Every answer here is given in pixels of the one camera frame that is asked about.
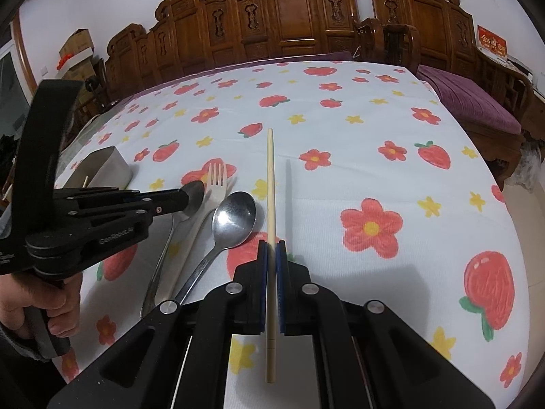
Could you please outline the person's left hand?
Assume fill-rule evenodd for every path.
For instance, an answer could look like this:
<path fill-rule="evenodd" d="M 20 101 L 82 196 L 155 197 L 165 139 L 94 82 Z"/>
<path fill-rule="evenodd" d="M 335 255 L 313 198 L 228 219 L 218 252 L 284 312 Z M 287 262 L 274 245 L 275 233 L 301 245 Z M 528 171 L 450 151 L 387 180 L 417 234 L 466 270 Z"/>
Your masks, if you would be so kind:
<path fill-rule="evenodd" d="M 30 337 L 24 309 L 44 309 L 53 335 L 70 337 L 79 330 L 82 273 L 64 281 L 62 287 L 46 284 L 28 275 L 1 276 L 1 323 L 21 338 Z"/>

